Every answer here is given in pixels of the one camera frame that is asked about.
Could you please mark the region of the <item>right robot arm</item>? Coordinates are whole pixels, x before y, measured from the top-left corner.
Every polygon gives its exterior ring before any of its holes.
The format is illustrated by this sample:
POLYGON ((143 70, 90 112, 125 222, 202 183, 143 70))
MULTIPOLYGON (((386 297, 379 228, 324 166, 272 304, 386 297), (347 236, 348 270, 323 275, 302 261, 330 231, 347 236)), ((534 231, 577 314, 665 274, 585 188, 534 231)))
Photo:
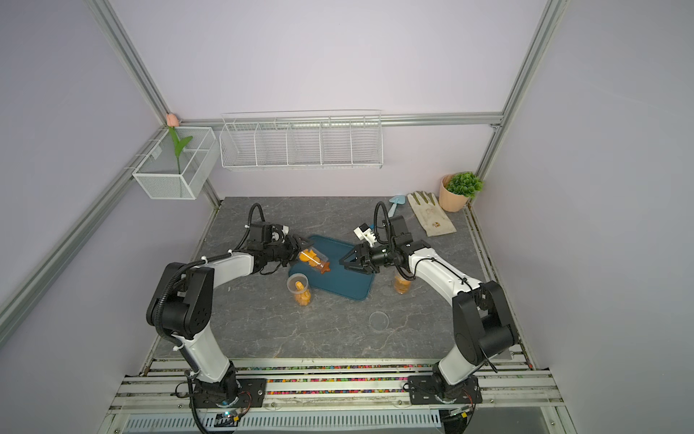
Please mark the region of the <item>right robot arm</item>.
POLYGON ((444 260, 428 243, 416 242, 401 216, 390 217, 376 204, 373 224, 359 226, 360 242, 340 260, 347 271, 376 274, 394 267, 401 278, 420 278, 452 307, 455 345, 435 364, 425 389, 453 401, 464 385, 491 359, 517 345, 520 335, 502 286, 468 276, 444 260))

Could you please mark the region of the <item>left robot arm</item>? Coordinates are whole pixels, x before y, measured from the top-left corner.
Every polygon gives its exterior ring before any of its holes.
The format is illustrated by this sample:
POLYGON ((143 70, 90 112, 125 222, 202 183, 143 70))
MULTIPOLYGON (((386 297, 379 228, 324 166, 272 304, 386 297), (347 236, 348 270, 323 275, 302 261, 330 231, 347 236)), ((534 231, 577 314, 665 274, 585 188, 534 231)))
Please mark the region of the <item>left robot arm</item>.
POLYGON ((261 274, 269 263, 287 267, 312 245, 287 226, 268 222, 256 203, 234 248, 188 263, 172 262, 164 268, 146 321, 188 363, 192 394, 198 392, 222 408, 237 406, 244 395, 236 367, 211 330, 214 290, 237 278, 261 274))

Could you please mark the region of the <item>teal plastic tray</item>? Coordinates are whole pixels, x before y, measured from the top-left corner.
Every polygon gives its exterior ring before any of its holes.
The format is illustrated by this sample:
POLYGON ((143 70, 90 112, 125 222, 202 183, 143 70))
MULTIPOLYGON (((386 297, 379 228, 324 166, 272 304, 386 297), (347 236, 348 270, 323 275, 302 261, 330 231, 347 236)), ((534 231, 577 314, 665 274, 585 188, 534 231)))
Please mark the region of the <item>teal plastic tray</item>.
POLYGON ((321 289, 355 301, 365 300, 372 287, 374 275, 347 271, 343 265, 339 264, 339 260, 348 254, 354 245, 321 235, 311 235, 308 238, 314 242, 313 248, 327 256, 331 270, 321 274, 300 261, 289 268, 289 276, 296 273, 304 274, 311 288, 321 289))

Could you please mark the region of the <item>blue garden trowel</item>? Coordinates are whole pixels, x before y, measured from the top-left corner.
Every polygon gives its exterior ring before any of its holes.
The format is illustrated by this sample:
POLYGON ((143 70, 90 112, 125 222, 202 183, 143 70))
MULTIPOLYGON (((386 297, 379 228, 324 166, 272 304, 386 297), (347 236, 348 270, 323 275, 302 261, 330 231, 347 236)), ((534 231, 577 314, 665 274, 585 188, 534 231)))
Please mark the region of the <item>blue garden trowel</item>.
POLYGON ((390 209, 388 211, 388 217, 393 217, 399 206, 406 204, 407 197, 405 195, 397 195, 390 198, 390 209))

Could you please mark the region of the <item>beige gardening glove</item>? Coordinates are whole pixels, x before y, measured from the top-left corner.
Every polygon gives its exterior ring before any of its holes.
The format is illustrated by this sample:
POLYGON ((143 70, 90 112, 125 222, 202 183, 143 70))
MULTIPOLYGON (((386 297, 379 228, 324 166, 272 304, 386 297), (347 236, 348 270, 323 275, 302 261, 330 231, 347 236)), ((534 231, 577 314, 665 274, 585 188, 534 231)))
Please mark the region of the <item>beige gardening glove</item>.
POLYGON ((457 231, 433 193, 417 191, 409 193, 407 199, 428 237, 448 235, 457 231))

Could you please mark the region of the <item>potted green plant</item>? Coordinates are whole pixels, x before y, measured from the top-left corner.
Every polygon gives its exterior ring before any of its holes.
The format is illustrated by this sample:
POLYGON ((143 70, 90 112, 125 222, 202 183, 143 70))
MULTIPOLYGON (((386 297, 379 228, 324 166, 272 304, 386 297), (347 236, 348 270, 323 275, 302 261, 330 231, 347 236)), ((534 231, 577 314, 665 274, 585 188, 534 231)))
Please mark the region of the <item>potted green plant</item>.
POLYGON ((483 188, 484 182, 472 172, 445 175, 441 180, 439 204, 446 212, 459 212, 483 188))

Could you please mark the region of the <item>artificial pink tulip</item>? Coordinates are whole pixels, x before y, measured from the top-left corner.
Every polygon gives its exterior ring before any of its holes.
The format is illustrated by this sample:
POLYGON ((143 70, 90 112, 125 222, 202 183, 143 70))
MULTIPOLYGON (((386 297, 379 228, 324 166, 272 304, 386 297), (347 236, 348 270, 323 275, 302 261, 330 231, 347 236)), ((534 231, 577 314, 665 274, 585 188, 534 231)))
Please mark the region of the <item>artificial pink tulip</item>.
POLYGON ((180 126, 180 120, 173 113, 168 113, 166 115, 166 126, 168 129, 169 136, 173 142, 173 152, 175 153, 177 172, 180 175, 182 173, 180 157, 184 149, 193 140, 192 136, 180 137, 177 128, 180 126))

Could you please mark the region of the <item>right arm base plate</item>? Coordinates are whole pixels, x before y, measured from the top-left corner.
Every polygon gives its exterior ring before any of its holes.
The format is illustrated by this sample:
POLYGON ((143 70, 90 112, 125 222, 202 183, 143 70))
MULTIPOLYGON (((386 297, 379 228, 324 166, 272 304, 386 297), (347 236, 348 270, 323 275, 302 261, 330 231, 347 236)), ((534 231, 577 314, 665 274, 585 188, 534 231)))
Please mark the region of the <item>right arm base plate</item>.
POLYGON ((403 385, 413 405, 460 404, 477 405, 483 401, 478 378, 470 376, 451 385, 438 374, 412 375, 403 385))

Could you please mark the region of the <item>white mesh wall basket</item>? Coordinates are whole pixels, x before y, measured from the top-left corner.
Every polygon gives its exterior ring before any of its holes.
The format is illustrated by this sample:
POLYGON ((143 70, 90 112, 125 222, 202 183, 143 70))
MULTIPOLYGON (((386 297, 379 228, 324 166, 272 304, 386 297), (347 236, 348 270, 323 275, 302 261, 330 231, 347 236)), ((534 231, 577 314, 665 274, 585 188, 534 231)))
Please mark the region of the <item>white mesh wall basket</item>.
POLYGON ((212 128, 182 127, 177 131, 180 137, 193 137, 180 157, 180 175, 168 132, 134 169, 133 176, 151 199, 196 199, 220 158, 220 144, 212 128))

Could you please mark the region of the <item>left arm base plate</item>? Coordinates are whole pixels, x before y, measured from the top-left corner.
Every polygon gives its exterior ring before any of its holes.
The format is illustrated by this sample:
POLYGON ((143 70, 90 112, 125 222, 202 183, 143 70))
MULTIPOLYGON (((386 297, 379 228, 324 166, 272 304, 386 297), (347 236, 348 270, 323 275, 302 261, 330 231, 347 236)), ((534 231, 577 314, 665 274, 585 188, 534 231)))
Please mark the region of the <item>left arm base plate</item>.
POLYGON ((193 403, 197 409, 260 408, 266 390, 266 378, 241 378, 221 383, 193 380, 193 403))

